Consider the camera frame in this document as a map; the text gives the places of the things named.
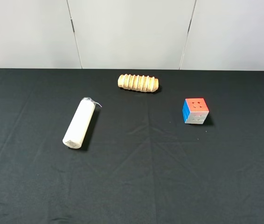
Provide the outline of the multicoloured puzzle cube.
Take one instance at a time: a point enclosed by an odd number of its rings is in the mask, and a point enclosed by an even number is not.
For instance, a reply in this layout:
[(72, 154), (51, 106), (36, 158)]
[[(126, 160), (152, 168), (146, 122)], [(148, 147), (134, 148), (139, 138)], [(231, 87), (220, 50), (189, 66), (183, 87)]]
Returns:
[(202, 125), (206, 120), (209, 109), (204, 98), (186, 98), (182, 108), (185, 124)]

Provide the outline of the ridged tan bread loaf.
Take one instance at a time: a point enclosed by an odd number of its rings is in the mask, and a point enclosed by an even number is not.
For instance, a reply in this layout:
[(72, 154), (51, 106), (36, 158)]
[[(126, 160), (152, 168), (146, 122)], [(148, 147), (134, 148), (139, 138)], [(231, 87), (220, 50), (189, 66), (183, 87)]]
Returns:
[(159, 80), (150, 76), (124, 74), (118, 78), (118, 87), (139, 92), (155, 92), (159, 88)]

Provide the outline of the black tablecloth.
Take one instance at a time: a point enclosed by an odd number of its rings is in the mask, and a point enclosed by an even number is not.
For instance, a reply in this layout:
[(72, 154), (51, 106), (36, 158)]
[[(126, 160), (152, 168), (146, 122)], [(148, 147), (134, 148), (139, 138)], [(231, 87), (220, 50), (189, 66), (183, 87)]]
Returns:
[[(0, 69), (0, 224), (264, 224), (264, 71), (138, 71), (156, 93), (123, 73)], [(102, 107), (72, 149), (84, 97)]]

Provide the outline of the white wrapped cylinder package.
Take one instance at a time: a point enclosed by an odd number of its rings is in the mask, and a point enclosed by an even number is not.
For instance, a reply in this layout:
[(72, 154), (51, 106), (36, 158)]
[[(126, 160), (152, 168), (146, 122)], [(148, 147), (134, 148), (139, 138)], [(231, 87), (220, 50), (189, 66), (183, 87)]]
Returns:
[(102, 107), (90, 97), (84, 97), (80, 101), (63, 138), (64, 145), (72, 149), (79, 149), (82, 146), (96, 105)]

